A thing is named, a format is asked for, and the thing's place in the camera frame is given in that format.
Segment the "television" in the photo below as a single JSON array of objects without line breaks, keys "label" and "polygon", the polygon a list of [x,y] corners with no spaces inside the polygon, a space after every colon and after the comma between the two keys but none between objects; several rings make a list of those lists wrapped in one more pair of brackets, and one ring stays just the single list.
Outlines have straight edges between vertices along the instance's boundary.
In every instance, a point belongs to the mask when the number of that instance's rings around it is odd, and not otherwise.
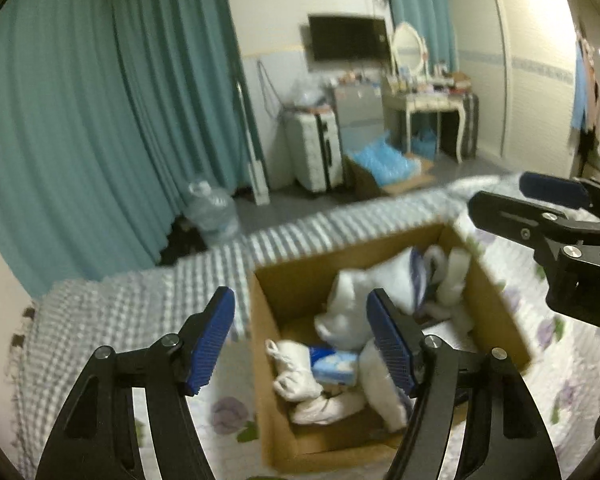
[{"label": "television", "polygon": [[391,59],[382,18],[312,14],[309,29],[316,61]]}]

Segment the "bed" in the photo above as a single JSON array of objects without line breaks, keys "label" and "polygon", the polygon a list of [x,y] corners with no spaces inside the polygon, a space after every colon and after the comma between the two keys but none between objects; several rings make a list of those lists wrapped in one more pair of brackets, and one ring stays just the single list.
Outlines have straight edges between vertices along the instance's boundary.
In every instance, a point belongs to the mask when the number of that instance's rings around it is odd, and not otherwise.
[{"label": "bed", "polygon": [[[531,250],[475,229],[466,214],[466,202],[480,189],[520,196],[516,176],[459,180],[257,232],[184,258],[171,268],[131,272],[99,283],[70,280],[57,284],[35,305],[35,321],[15,362],[21,473],[26,479],[35,476],[55,418],[94,348],[109,344],[122,352],[148,346],[165,333],[177,332],[190,314],[204,308],[216,287],[227,285],[237,300],[231,341],[222,349],[209,386],[189,399],[189,407],[216,478],[278,478],[260,461],[248,346],[250,270],[433,220],[453,222],[500,284],[532,354],[525,381],[547,425],[562,473],[570,473],[593,443],[600,406],[600,329],[548,309],[546,280]],[[583,211],[568,213],[587,218]],[[146,478],[159,479],[142,390],[134,391],[134,405]],[[461,441],[462,425],[450,436],[441,479],[455,475]],[[376,463],[302,478],[379,480],[387,468],[387,463]]]}]

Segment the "white suitcase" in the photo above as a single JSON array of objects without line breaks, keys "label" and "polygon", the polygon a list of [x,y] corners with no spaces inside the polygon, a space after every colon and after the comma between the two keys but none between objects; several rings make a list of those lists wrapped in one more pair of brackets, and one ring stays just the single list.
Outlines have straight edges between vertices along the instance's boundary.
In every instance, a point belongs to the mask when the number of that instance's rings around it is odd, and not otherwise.
[{"label": "white suitcase", "polygon": [[311,192],[342,184],[342,154],[333,112],[285,115],[286,141],[298,182]]}]

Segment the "black suitcase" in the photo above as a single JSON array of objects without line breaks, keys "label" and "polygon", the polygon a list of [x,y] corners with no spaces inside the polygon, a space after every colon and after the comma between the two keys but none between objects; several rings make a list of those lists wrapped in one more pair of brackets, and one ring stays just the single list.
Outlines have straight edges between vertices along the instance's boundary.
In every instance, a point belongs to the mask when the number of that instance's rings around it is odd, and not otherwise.
[{"label": "black suitcase", "polygon": [[[476,94],[467,93],[462,96],[466,122],[464,124],[464,138],[462,139],[462,158],[475,158],[478,145],[478,117],[479,101]],[[440,148],[447,155],[456,158],[456,140],[458,139],[458,114],[442,114],[440,125]]]}]

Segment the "white wardrobe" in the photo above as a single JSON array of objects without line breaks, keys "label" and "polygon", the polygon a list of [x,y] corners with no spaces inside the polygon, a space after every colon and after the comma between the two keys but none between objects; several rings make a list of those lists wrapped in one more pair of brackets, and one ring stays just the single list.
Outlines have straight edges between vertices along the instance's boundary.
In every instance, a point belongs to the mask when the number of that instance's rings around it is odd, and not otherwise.
[{"label": "white wardrobe", "polygon": [[480,99],[478,153],[570,176],[576,37],[567,0],[449,0],[460,70]]}]

